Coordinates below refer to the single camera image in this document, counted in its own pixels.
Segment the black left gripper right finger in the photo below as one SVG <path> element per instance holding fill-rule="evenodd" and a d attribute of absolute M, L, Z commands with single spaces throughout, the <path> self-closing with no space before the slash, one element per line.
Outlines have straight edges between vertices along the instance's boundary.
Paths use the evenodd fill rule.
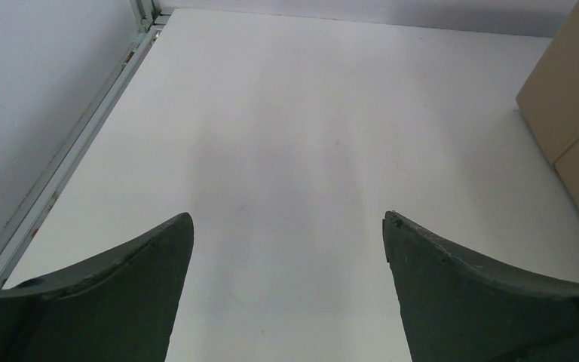
<path fill-rule="evenodd" d="M 414 361 L 579 361 L 579 283 L 500 262 L 393 211 L 382 237 Z"/>

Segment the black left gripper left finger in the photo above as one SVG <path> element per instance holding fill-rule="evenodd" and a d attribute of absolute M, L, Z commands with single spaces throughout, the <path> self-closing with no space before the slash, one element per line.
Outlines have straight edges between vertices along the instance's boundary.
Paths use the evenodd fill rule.
<path fill-rule="evenodd" d="M 163 361 L 194 246 L 180 213 L 68 267 L 0 289 L 0 361 Z"/>

